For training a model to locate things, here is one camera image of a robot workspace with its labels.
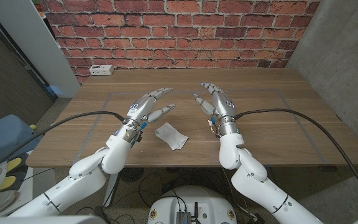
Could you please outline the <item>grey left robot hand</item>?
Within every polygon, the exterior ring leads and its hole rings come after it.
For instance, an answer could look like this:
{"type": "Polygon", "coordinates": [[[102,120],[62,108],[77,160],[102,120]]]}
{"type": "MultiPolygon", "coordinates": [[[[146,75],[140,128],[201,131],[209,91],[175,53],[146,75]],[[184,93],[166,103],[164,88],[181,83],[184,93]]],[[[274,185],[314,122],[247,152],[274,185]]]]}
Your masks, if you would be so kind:
{"type": "Polygon", "coordinates": [[[155,110],[156,101],[163,95],[170,93],[172,88],[160,88],[136,100],[129,108],[124,121],[119,129],[114,133],[115,136],[130,142],[138,132],[138,127],[143,123],[153,123],[163,115],[175,108],[175,104],[170,104],[162,109],[155,110]]]}

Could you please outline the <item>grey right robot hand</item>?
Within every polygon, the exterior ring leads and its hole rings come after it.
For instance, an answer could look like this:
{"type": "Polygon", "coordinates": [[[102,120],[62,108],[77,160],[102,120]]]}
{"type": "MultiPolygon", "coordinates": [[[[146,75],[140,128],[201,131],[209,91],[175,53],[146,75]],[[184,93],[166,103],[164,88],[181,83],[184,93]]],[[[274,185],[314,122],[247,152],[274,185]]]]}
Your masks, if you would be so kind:
{"type": "Polygon", "coordinates": [[[214,126],[216,129],[213,132],[218,136],[239,133],[234,119],[236,115],[234,102],[217,85],[208,82],[202,83],[201,85],[211,94],[212,105],[200,98],[196,93],[194,93],[193,96],[205,114],[217,117],[219,124],[211,123],[211,127],[214,126]]]}

